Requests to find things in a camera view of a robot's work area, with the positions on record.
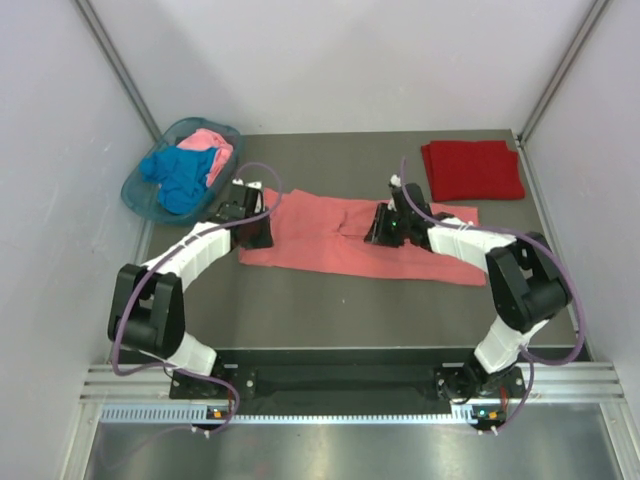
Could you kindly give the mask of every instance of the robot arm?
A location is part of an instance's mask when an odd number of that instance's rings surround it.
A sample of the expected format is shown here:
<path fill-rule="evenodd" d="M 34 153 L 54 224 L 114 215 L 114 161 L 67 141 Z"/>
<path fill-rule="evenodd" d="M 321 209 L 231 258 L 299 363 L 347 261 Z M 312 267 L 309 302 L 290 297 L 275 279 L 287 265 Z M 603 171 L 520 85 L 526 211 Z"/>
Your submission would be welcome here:
<path fill-rule="evenodd" d="M 241 180 L 234 180 L 229 199 L 221 204 L 215 215 L 197 223 L 162 255 L 143 265 L 122 267 L 109 316 L 109 339 L 114 341 L 127 302 L 148 269 L 178 248 L 178 252 L 144 286 L 127 321 L 122 345 L 176 367 L 210 375 L 216 352 L 186 332 L 183 292 L 209 265 L 236 246 L 249 249 L 273 246 L 269 217 L 211 232 L 219 225 L 262 213 L 263 203 L 259 182 L 244 185 Z"/>
<path fill-rule="evenodd" d="M 569 289 L 553 263 L 530 244 L 512 235 L 469 230 L 468 224 L 450 214 L 434 215 L 420 187 L 407 185 L 411 199 L 424 213 L 454 228 L 427 222 L 407 203 L 397 176 L 391 178 L 389 186 L 392 199 L 378 205 L 365 242 L 398 247 L 408 239 L 425 250 L 455 257 L 488 274 L 498 315 L 465 362 L 464 378 L 450 379 L 444 388 L 455 393 L 468 391 L 467 396 L 491 390 L 516 363 L 520 348 L 527 346 L 571 302 Z M 548 247 L 541 234 L 528 236 Z"/>

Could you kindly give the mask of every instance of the folded red towel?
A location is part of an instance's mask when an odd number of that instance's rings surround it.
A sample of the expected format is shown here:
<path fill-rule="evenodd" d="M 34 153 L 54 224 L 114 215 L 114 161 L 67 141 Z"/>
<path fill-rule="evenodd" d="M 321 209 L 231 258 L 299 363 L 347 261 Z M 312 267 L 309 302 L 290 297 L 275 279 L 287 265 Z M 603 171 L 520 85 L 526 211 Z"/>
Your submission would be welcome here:
<path fill-rule="evenodd" d="M 273 205 L 277 194 L 264 192 Z M 240 263 L 284 267 L 372 278 L 439 280 L 460 285 L 484 285 L 484 272 L 453 257 L 437 255 L 409 242 L 400 248 L 364 243 L 378 202 L 319 197 L 301 190 L 283 195 L 271 215 L 274 246 L 240 250 Z M 478 223 L 478 210 L 432 204 L 466 222 Z"/>
<path fill-rule="evenodd" d="M 434 202 L 525 196 L 518 154 L 504 141 L 434 141 L 421 151 Z"/>

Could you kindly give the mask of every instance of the blue plastic basket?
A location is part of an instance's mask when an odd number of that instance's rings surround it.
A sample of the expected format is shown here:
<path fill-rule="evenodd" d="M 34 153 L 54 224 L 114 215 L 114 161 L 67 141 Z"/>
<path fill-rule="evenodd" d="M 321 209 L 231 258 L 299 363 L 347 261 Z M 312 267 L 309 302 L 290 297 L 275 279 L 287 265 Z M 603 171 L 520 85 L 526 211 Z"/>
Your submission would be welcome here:
<path fill-rule="evenodd" d="M 120 192 L 122 200 L 131 210 L 141 217 L 167 225 L 193 225 L 200 220 L 201 213 L 215 200 L 220 189 L 222 189 L 238 166 L 238 156 L 244 147 L 244 139 L 242 135 L 240 135 L 240 132 L 235 128 L 220 125 L 204 118 L 185 118 L 174 123 L 169 130 L 162 135 L 162 138 L 158 140 L 154 147 L 149 150 L 145 157 L 159 150 L 164 150 L 171 145 L 180 143 L 198 128 L 206 128 L 217 132 L 222 135 L 228 143 L 233 145 L 231 158 L 222 172 L 216 177 L 213 185 L 207 189 L 207 192 L 198 205 L 189 213 L 182 215 L 176 215 L 167 211 L 158 203 L 158 185 L 145 182 L 138 168 L 139 165 L 137 165 L 124 182 L 122 191 Z"/>

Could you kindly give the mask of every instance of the purple cable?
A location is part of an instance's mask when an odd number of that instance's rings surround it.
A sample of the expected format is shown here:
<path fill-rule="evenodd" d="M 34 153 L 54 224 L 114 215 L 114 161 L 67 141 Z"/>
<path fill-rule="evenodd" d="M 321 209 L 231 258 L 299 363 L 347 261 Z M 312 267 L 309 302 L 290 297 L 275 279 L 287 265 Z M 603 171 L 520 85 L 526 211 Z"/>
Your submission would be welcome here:
<path fill-rule="evenodd" d="M 405 184 L 404 170 L 405 170 L 406 163 L 407 163 L 407 158 L 402 157 L 402 162 L 400 163 L 400 184 L 402 187 L 402 193 L 404 193 L 404 196 L 407 202 L 409 203 L 409 205 L 411 206 L 411 208 L 422 218 L 424 218 L 425 220 L 435 225 L 438 225 L 439 227 L 445 227 L 445 228 L 451 228 L 453 230 L 457 230 L 458 225 L 451 225 L 449 223 L 444 223 L 433 217 L 430 217 L 429 215 L 424 213 L 422 210 L 420 210 L 418 206 L 413 202 L 413 200 L 411 200 L 411 197 L 409 197 L 409 193 L 407 192 L 407 187 Z M 550 366 L 561 366 L 561 365 L 566 365 L 567 363 L 573 362 L 578 357 L 578 355 L 580 354 L 580 351 L 582 350 L 582 347 L 584 346 L 585 327 L 586 327 L 585 321 L 584 321 L 584 308 L 582 306 L 582 302 L 580 301 L 580 297 L 578 296 L 578 291 L 576 289 L 576 286 L 573 283 L 571 276 L 569 275 L 569 272 L 564 267 L 564 265 L 562 265 L 558 257 L 556 257 L 556 255 L 551 250 L 549 250 L 540 242 L 526 236 L 524 233 L 519 232 L 517 230 L 513 230 L 510 228 L 502 228 L 502 227 L 478 227 L 478 226 L 471 226 L 471 225 L 467 228 L 467 230 L 513 235 L 514 237 L 524 242 L 527 242 L 529 245 L 533 246 L 536 250 L 542 252 L 546 257 L 549 258 L 549 260 L 551 260 L 551 262 L 555 265 L 555 267 L 560 272 L 560 275 L 562 275 L 562 278 L 564 279 L 564 281 L 567 283 L 569 292 L 573 297 L 573 303 L 576 309 L 576 320 L 578 322 L 578 339 L 576 340 L 576 344 L 573 346 L 573 349 L 571 350 L 571 352 L 569 352 L 569 354 L 561 360 L 547 360 L 544 358 L 540 358 L 536 355 L 533 355 L 526 349 L 522 351 L 522 356 L 532 362 L 537 362 L 543 365 L 550 365 Z"/>
<path fill-rule="evenodd" d="M 526 349 L 523 347 L 522 348 L 523 353 L 526 352 Z M 534 382 L 534 377 L 535 377 L 535 366 L 534 363 L 531 359 L 527 359 L 529 362 L 529 383 L 527 383 L 527 388 L 525 389 L 524 393 L 522 394 L 522 400 L 520 400 L 520 403 L 518 404 L 518 406 L 515 408 L 515 410 L 513 411 L 513 413 L 511 415 L 509 415 L 509 417 L 507 417 L 507 419 L 504 421 L 504 423 L 502 425 L 500 425 L 499 427 L 496 428 L 496 432 L 500 433 L 502 432 L 505 428 L 507 428 L 507 425 L 509 425 L 522 411 L 524 404 L 527 403 L 527 400 L 529 399 L 529 395 L 531 395 L 531 390 L 533 390 L 533 382 Z"/>
<path fill-rule="evenodd" d="M 165 368 L 172 368 L 175 371 L 180 372 L 183 375 L 187 375 L 193 378 L 197 378 L 199 380 L 204 380 L 207 382 L 211 382 L 211 383 L 215 383 L 218 385 L 222 385 L 223 387 L 227 388 L 234 397 L 234 405 L 233 408 L 231 409 L 231 412 L 229 412 L 229 414 L 225 417 L 225 420 L 223 423 L 220 424 L 220 426 L 218 428 L 216 428 L 215 430 L 212 430 L 212 433 L 220 433 L 221 431 L 223 431 L 225 428 L 227 428 L 229 426 L 229 422 L 231 422 L 231 420 L 233 419 L 233 417 L 235 416 L 236 412 L 238 411 L 238 407 L 240 406 L 240 394 L 238 393 L 238 391 L 233 387 L 233 385 L 231 385 L 228 382 L 225 382 L 224 380 L 220 380 L 219 378 L 215 378 L 215 377 L 208 377 L 206 375 L 200 375 L 197 373 L 193 373 L 193 372 L 189 372 L 187 370 L 183 370 L 181 368 L 175 368 L 175 365 L 171 365 L 165 362 L 153 362 L 153 363 L 148 363 L 145 365 L 141 365 L 139 367 L 135 367 L 129 370 L 121 370 L 120 369 L 120 348 L 122 347 L 122 338 L 124 337 L 124 330 L 125 327 L 127 325 L 127 322 L 129 321 L 129 316 L 131 315 L 131 311 L 133 310 L 133 307 L 135 306 L 138 297 L 140 296 L 140 293 L 142 292 L 142 289 L 144 288 L 144 286 L 147 284 L 147 282 L 149 281 L 149 279 L 151 278 L 151 276 L 158 271 L 158 269 L 160 269 L 160 267 L 162 267 L 162 265 L 164 265 L 165 263 L 167 263 L 169 260 L 171 260 L 178 252 L 180 252 L 181 250 L 183 250 L 186 246 L 190 245 L 191 243 L 195 242 L 196 240 L 198 240 L 199 238 L 208 235 L 210 233 L 216 232 L 218 230 L 221 230 L 223 228 L 230 228 L 230 227 L 237 227 L 239 225 L 245 225 L 247 223 L 251 223 L 251 222 L 257 222 L 258 220 L 262 220 L 263 218 L 267 217 L 268 215 L 271 215 L 271 213 L 278 208 L 278 205 L 280 205 L 280 202 L 282 201 L 282 180 L 280 179 L 280 177 L 278 176 L 278 174 L 276 173 L 276 171 L 271 168 L 268 165 L 265 165 L 263 163 L 258 163 L 258 162 L 250 162 L 250 163 L 246 163 L 244 164 L 242 167 L 240 167 L 238 169 L 238 171 L 236 172 L 236 178 L 238 175 L 240 175 L 240 173 L 247 167 L 260 167 L 260 168 L 264 168 L 265 170 L 268 170 L 269 173 L 271 173 L 271 175 L 273 175 L 273 177 L 276 180 L 276 183 L 278 184 L 278 198 L 276 199 L 275 203 L 273 204 L 273 206 L 271 208 L 269 208 L 269 210 L 266 210 L 264 212 L 262 212 L 259 215 L 256 215 L 255 217 L 250 217 L 250 218 L 245 218 L 243 220 L 236 220 L 233 222 L 228 222 L 222 225 L 216 225 L 215 227 L 212 228 L 208 228 L 207 230 L 203 230 L 202 232 L 199 232 L 198 235 L 193 235 L 189 238 L 187 238 L 184 242 L 184 245 L 179 245 L 176 248 L 174 248 L 173 250 L 171 250 L 170 252 L 168 252 L 164 257 L 162 257 L 155 265 L 153 265 L 151 268 L 149 268 L 149 270 L 147 271 L 147 273 L 142 277 L 142 279 L 140 279 L 140 282 L 138 282 L 138 284 L 136 285 L 136 287 L 133 289 L 133 292 L 131 292 L 131 296 L 129 297 L 129 301 L 127 302 L 127 305 L 124 309 L 124 312 L 122 313 L 122 318 L 120 319 L 120 322 L 118 323 L 118 329 L 116 331 L 116 338 L 113 341 L 113 352 L 111 354 L 111 367 L 113 368 L 113 373 L 115 373 L 116 375 L 118 375 L 119 377 L 126 377 L 129 375 L 133 375 L 134 373 L 140 372 L 142 370 L 146 370 L 148 368 L 154 368 L 154 367 L 165 367 Z M 127 454 L 125 456 L 125 458 L 123 460 L 121 460 L 120 462 L 118 462 L 115 466 L 111 466 L 110 468 L 117 468 L 120 465 L 124 464 L 130 457 L 131 455 L 137 453 L 140 449 L 144 448 L 145 446 L 147 446 L 149 443 L 153 442 L 156 438 L 163 436 L 165 433 L 168 433 L 170 431 L 174 431 L 174 430 L 180 430 L 180 429 L 186 429 L 186 428 L 191 428 L 191 427 L 171 427 L 169 429 L 163 430 L 155 435 L 153 435 L 152 437 L 150 437 L 149 439 L 145 440 L 144 442 L 142 442 L 140 445 L 138 445 L 137 447 L 135 447 L 132 452 L 130 452 L 129 454 Z"/>

